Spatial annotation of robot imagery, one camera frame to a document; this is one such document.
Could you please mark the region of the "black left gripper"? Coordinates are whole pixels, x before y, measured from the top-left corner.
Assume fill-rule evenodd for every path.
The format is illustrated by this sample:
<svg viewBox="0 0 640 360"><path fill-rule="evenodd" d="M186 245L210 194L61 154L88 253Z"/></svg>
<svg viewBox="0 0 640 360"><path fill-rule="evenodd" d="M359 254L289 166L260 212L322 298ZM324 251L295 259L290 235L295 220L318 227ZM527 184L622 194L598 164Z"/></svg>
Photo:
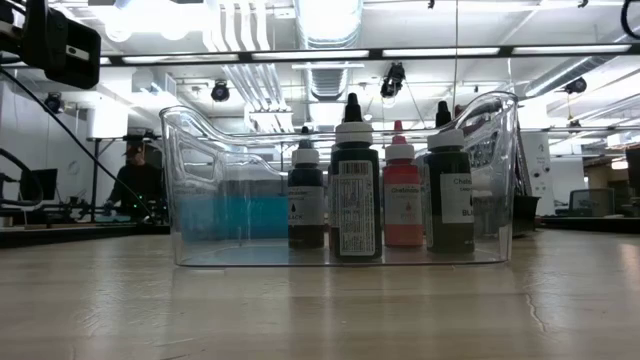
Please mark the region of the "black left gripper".
<svg viewBox="0 0 640 360"><path fill-rule="evenodd" d="M1 51L17 55L28 66L45 70L48 5L45 0L1 0Z"/></svg>

